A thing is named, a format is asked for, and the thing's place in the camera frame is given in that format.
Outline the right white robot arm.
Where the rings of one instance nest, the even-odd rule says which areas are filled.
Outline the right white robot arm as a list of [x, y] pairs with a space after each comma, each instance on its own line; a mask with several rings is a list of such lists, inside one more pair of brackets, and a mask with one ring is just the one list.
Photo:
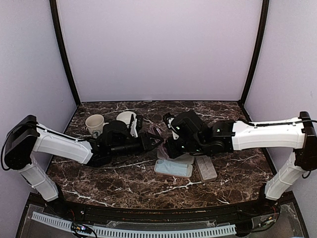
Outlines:
[[317, 168], [317, 133], [307, 112], [280, 121], [221, 120], [208, 126], [193, 111], [177, 116], [167, 113], [163, 121], [173, 135], [164, 144], [170, 158], [183, 154], [213, 156], [251, 148], [291, 148], [287, 162], [264, 186], [253, 211], [263, 215], [304, 173]]

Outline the pink glasses case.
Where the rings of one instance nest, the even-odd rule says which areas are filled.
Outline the pink glasses case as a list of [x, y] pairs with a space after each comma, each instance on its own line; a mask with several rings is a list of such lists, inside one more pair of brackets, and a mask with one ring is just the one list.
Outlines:
[[180, 178], [190, 178], [192, 176], [195, 157], [183, 154], [171, 159], [162, 149], [158, 149], [157, 158], [154, 167], [155, 173]]

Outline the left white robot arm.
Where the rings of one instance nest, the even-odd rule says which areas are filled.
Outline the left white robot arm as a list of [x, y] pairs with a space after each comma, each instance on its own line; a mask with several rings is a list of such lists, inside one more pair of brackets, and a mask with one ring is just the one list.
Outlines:
[[45, 201], [51, 202], [53, 211], [66, 216], [70, 212], [69, 204], [32, 154], [47, 153], [99, 168], [113, 158], [146, 153], [163, 143], [159, 135], [142, 132], [142, 125], [141, 115], [132, 117], [129, 125], [113, 120], [103, 125], [97, 138], [80, 139], [53, 131], [38, 123], [34, 115], [28, 115], [7, 134], [0, 163], [5, 171], [19, 172]]

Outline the grey case teal lining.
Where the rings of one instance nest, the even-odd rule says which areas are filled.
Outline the grey case teal lining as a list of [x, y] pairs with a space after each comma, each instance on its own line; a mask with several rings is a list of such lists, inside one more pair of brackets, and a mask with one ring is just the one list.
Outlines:
[[210, 157], [195, 157], [195, 163], [202, 182], [213, 182], [217, 179], [217, 172]]

